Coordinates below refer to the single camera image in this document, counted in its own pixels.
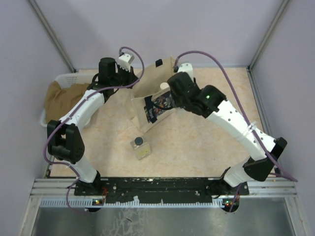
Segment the olive green bottle cream cap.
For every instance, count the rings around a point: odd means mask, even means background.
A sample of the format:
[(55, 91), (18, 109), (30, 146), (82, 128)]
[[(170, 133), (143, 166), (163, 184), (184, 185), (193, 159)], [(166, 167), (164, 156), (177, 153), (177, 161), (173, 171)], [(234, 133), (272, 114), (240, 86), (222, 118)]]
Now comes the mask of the olive green bottle cream cap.
[(168, 85), (168, 83), (163, 82), (163, 83), (160, 84), (159, 88), (160, 88), (160, 90), (164, 90), (164, 89), (169, 88), (169, 85)]

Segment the cream canvas tote bag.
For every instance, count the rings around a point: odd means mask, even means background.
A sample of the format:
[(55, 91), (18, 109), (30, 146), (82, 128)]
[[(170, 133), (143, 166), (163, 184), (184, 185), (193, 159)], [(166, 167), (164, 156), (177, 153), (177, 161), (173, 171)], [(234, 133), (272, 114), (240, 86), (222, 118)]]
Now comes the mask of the cream canvas tote bag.
[(174, 64), (175, 59), (168, 57), (147, 66), (138, 74), (142, 77), (127, 96), (128, 118), (143, 133), (175, 112), (169, 87), (160, 87), (174, 75)]

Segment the clear square bottle black cap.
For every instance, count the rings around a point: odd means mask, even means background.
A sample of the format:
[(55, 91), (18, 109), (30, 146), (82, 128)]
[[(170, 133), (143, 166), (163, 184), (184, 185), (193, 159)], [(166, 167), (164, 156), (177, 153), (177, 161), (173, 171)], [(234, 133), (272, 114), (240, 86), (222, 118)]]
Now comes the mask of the clear square bottle black cap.
[(151, 153), (150, 144), (145, 137), (136, 137), (130, 142), (134, 154), (138, 160), (142, 160)]

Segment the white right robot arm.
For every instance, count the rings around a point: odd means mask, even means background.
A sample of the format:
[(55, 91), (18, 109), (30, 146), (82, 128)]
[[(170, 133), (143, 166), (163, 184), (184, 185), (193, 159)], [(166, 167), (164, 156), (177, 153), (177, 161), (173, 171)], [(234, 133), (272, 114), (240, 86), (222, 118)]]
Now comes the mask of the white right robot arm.
[(254, 125), (233, 107), (215, 86), (199, 88), (188, 73), (179, 72), (167, 81), (175, 107), (203, 116), (225, 129), (249, 153), (244, 161), (227, 168), (214, 186), (218, 194), (232, 194), (237, 186), (249, 180), (265, 181), (274, 168), (287, 141), (275, 139)]

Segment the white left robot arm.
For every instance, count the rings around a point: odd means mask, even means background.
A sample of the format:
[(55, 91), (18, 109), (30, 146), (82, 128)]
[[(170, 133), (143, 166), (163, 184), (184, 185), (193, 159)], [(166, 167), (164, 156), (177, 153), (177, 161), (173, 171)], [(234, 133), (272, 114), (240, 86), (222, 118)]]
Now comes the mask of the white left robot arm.
[(47, 124), (47, 142), (43, 153), (50, 154), (58, 163), (70, 167), (77, 179), (85, 183), (85, 190), (92, 195), (102, 191), (102, 182), (99, 172), (84, 156), (81, 131), (115, 90), (131, 88), (139, 81), (131, 66), (133, 60), (134, 56), (128, 53), (121, 53), (118, 59), (102, 58), (98, 73), (79, 102), (62, 118)]

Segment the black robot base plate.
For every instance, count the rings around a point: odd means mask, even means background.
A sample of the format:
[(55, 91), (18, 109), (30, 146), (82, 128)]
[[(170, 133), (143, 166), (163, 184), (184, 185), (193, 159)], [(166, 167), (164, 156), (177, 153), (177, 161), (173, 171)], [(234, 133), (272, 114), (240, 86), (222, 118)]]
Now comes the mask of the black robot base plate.
[(170, 205), (212, 204), (223, 196), (249, 194), (248, 185), (231, 187), (220, 178), (207, 177), (109, 177), (97, 176), (93, 183), (77, 181), (68, 186), (75, 196), (100, 196), (94, 206), (105, 204)]

